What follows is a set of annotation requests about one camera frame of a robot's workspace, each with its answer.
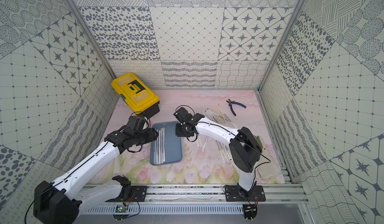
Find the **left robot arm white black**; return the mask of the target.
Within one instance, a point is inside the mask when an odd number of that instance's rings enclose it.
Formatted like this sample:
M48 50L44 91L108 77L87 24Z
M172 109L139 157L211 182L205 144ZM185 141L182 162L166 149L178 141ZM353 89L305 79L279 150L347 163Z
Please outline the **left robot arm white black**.
M85 159L64 175L48 183L41 182L34 193L28 210L44 224L72 224L85 211L109 200L127 202L134 200L131 181L125 176L115 176L106 184L83 191L84 185L105 165L132 146L142 147L157 140L158 132L149 121L140 116L130 116L126 125L108 134L104 141Z

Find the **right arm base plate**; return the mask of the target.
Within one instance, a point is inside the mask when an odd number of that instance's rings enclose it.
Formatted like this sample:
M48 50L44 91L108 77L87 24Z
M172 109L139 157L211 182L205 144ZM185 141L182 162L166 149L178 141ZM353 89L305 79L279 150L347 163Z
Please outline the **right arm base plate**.
M223 192L227 202L265 202L265 192L262 186L253 186L250 191L245 191L239 185L225 185Z

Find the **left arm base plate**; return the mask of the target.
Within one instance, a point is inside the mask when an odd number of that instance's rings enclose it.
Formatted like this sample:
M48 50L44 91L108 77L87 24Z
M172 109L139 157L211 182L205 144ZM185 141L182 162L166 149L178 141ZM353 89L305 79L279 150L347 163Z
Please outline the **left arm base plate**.
M119 198L123 201L144 202L147 195L147 186L125 186Z

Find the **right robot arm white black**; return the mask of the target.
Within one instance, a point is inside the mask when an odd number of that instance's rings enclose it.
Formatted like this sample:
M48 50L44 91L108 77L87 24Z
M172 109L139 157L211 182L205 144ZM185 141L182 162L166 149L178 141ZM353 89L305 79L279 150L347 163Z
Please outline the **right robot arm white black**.
M198 137L205 135L229 147L232 160L239 170L238 186L246 192L256 185L257 163L262 156L260 141L251 131L242 127L237 130L215 123L204 115L194 115L180 107L175 110L177 119L175 134L178 137Z

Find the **blue grey storage tray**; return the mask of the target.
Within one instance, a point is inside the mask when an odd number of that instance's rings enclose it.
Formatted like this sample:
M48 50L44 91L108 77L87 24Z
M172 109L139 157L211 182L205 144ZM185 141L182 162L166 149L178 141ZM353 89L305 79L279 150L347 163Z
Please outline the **blue grey storage tray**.
M174 122L157 123L157 124L153 125L153 128L156 131L162 127L165 127L166 161L164 162L164 164L160 164L160 165L178 163L183 158L182 139L175 135L176 124L177 124L177 122L174 121ZM154 159L154 157L155 157L155 150L154 150L155 142L156 141L153 141L151 143L150 164L153 166L160 166L160 165L155 165L155 159Z

